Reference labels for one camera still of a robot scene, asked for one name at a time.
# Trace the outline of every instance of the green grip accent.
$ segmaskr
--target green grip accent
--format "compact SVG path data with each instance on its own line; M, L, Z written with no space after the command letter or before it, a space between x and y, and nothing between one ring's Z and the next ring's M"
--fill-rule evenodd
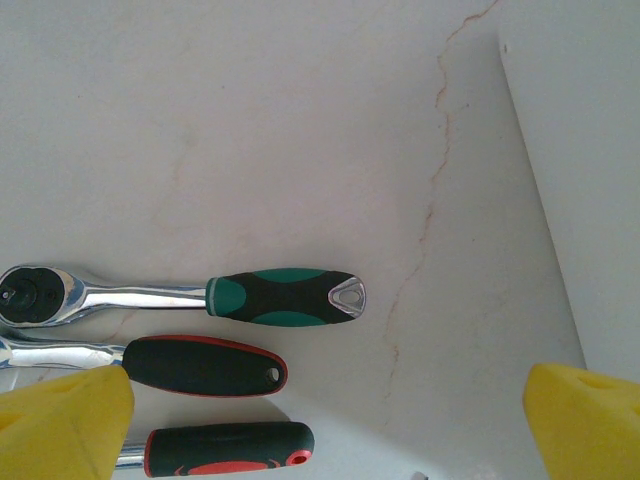
M270 282L293 283L319 277L325 272L326 270L314 270L313 268L274 268L272 270L260 270L253 272L253 274Z
M282 327L347 322L354 316L338 308L330 292L353 278L345 272L308 268L213 278L207 284L207 311L242 322Z
M207 300L212 296L213 302L207 301L207 312L209 315L220 317L238 310L247 301L247 292L242 285L224 277L212 278L207 283Z
M271 312L265 313L253 319L251 323L260 325L272 325L274 327L313 327L326 325L318 317L298 312Z

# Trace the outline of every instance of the marble vein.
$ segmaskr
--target marble vein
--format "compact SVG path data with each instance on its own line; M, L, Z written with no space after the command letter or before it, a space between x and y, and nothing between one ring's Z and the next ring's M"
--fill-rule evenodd
M440 112L442 115L444 115L445 118L445 125L444 125L444 141L445 141L445 146L444 146L444 152L442 155L442 161L440 162L440 165L438 166L436 172L429 178L429 185L431 186L431 196L432 199L429 201L429 203L427 204L426 207L426 214L425 214L425 219L424 219L424 227L422 230L422 234L420 236L420 238L418 239L418 245L420 248L420 257L418 258L418 261L416 262L415 267L411 270L411 272L409 273L409 275L407 277L405 277L405 279L402 281L402 283L400 284L400 288L398 288L398 291L396 292L396 295L394 297L393 303L391 304L391 309L389 310L389 314L387 315L387 322L386 322L386 328L385 328L385 333L384 333L384 340L385 343L387 343L387 345L389 345L390 351L391 351L391 370L389 372L389 376L387 378L387 388L386 388L386 393L384 395L384 403L387 407L387 418L384 422L384 426L386 427L389 422L391 421L391 408L390 408L390 400L391 400L391 396L393 395L393 381L394 381L394 377L396 375L397 369L398 369L398 363L400 361L400 357L401 357L401 349L398 343L398 339L397 339L397 324L398 324L398 305L400 304L400 301L402 300L403 297L403 293L407 287L407 285L409 285L411 283L411 281L416 277L416 275L422 270L422 268L424 267L426 260L427 260L427 239L428 239L428 235L429 235L429 227L431 226L431 221L433 219L434 213L435 213L435 203L436 203L436 199L435 199L435 190L437 187L437 182L438 179L442 173L442 171L444 170L444 168L447 166L447 164L449 163L449 157L450 157L450 153L451 153L451 146L452 146L452 130L453 130L453 122L454 122L454 116L455 113L454 111L448 110L444 107L443 102L447 96L448 90L449 90L449 84L450 84L450 75L449 75L449 71L446 67L446 63L445 63L445 57L447 55L447 53L449 52L449 49L451 47L451 44L453 42L453 40L461 33L463 32L468 26L469 24L478 21L480 19L482 19L485 15L487 15L498 3L500 2L500 0L494 0L491 5L489 5L486 9L484 9L482 12L470 15L468 17L466 17L462 24L456 29L454 30L445 40L445 46L444 49L442 50L442 52L438 55L437 57L437 64L438 64L438 69L440 70L440 72L442 73L442 78L443 78L443 86L440 89L440 91L438 91L438 94L436 95L436 102L435 102L435 108L438 112Z
M124 328L125 324L126 324L129 320L131 320L131 318L132 318L136 313L138 313L138 312L139 312L139 310L137 310L137 309L136 309L136 310L129 310L127 313L125 313L125 314L123 315L123 317L122 317L122 320L120 321L120 325L118 325L118 326L116 327L115 331L114 331L111 335L109 335L108 337L106 337L106 338L104 338L104 339L102 339L102 340L100 340L100 341L101 341L102 343L107 343L107 342L112 341L115 337L117 337L117 336L120 334L120 332L121 332L121 331L122 331L122 329Z

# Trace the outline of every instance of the metal tool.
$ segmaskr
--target metal tool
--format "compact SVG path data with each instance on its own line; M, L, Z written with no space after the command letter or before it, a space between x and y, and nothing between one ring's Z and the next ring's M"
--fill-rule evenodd
M144 468L149 478L251 472L302 465L313 447L313 433L297 422L167 428L125 445L116 470Z
M277 355L219 338L161 335L122 347L36 339L15 331L0 336L0 369L84 370L104 365L122 365L131 380L190 395L267 395L287 381L287 366Z
M207 309L263 325L341 323L365 307L362 281L349 273L283 268L212 278L206 286L116 286L56 267L21 265L0 277L0 321L53 327L109 307Z

